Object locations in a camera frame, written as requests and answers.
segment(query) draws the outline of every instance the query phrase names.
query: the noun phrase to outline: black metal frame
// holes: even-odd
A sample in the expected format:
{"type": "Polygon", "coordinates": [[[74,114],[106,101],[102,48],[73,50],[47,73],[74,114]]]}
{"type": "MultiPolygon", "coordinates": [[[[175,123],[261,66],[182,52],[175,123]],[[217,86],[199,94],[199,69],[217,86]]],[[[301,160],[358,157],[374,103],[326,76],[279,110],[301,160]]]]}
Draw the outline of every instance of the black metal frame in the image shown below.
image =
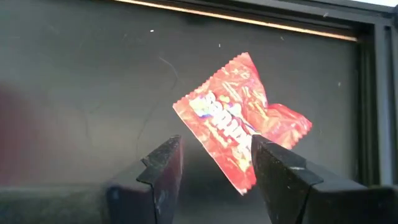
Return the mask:
{"type": "Polygon", "coordinates": [[[358,179],[398,180],[397,8],[348,0],[149,0],[168,6],[350,34],[358,42],[358,179]]]}

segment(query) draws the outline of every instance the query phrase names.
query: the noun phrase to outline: glossy wrapper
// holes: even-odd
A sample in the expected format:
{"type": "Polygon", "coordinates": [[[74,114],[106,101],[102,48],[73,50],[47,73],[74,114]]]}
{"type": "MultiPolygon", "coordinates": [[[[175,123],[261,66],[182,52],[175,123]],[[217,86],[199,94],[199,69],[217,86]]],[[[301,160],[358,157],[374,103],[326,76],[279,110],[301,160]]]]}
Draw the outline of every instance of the glossy wrapper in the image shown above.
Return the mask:
{"type": "Polygon", "coordinates": [[[291,149],[312,127],[286,106],[268,105],[248,53],[234,58],[173,108],[240,194],[256,183],[253,134],[291,149]]]}

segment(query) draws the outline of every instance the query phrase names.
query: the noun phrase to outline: dark gray surface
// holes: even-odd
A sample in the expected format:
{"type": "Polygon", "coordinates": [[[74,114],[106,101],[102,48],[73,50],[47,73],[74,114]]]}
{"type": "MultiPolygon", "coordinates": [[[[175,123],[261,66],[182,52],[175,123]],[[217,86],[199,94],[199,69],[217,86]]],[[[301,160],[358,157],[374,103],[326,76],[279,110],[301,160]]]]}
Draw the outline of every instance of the dark gray surface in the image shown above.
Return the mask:
{"type": "Polygon", "coordinates": [[[0,183],[101,182],[181,134],[175,222],[262,223],[258,191],[241,197],[172,109],[241,52],[271,103],[313,122],[294,151],[352,177],[353,43],[117,2],[1,0],[0,183]]]}

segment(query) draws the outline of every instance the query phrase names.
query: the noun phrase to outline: plastic packaging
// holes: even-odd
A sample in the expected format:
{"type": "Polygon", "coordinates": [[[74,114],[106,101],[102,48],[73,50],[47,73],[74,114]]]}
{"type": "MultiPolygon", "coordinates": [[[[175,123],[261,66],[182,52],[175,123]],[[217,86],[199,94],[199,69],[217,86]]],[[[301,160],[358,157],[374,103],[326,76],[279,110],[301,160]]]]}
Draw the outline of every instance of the plastic packaging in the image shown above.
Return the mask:
{"type": "Polygon", "coordinates": [[[253,134],[291,149],[312,127],[286,106],[268,105],[248,53],[234,58],[173,108],[242,195],[256,183],[253,134]]]}

